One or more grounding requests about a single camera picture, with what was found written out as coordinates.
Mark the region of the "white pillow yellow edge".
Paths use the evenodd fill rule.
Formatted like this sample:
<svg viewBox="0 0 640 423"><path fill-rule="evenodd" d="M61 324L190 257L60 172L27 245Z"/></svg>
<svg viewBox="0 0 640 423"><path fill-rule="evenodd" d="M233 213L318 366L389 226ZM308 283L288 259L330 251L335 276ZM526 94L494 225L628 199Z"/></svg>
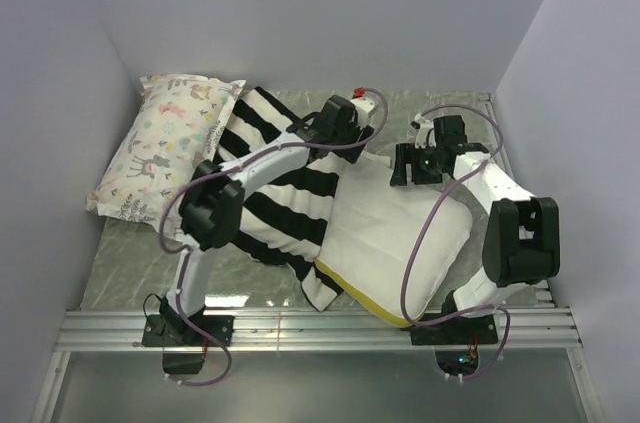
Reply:
<svg viewBox="0 0 640 423"><path fill-rule="evenodd" d="M368 311L396 327L419 319L469 239L472 215L447 198L417 255L419 232L437 204L428 186L391 187L392 171L365 154L347 165L316 266Z"/></svg>

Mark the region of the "black white striped pillowcase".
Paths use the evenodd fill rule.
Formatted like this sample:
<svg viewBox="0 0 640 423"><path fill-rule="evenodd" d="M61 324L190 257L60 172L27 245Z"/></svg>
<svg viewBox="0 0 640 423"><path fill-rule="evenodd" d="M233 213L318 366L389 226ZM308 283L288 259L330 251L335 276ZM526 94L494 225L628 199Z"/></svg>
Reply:
<svg viewBox="0 0 640 423"><path fill-rule="evenodd" d="M256 87L239 99L213 156L217 164L272 142L299 117ZM325 310L343 289L316 267L339 179L347 162L330 153L262 186L245 200L233 245L251 259L293 270L306 301Z"/></svg>

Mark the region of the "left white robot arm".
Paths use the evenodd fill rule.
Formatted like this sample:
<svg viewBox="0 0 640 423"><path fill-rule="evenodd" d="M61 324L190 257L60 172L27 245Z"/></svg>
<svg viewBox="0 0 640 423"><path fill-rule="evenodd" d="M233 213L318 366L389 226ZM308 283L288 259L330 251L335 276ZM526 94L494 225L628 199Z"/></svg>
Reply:
<svg viewBox="0 0 640 423"><path fill-rule="evenodd" d="M355 162L376 134L370 121L387 104L372 93L347 100L333 95L322 109L293 122L272 142L236 160L214 164L203 161L179 191L178 214L183 234L172 252L180 256L176 278L166 295L174 313L166 333L179 345L195 342L201 333L206 283L211 268L205 253L226 246L240 230L245 201L263 186L327 154L342 153Z"/></svg>

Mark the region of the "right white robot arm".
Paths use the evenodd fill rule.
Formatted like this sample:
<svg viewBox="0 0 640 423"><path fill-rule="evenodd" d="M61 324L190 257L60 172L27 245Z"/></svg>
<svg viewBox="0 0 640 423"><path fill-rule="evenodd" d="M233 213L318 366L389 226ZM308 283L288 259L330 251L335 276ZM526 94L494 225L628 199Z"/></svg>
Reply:
<svg viewBox="0 0 640 423"><path fill-rule="evenodd" d="M558 274L559 207L522 188L494 162L493 151L469 141L461 116L430 120L417 114L411 125L416 139L397 145L391 186L434 184L449 176L451 186L465 187L488 215L480 269L441 307L442 334L460 343L474 333L476 317Z"/></svg>

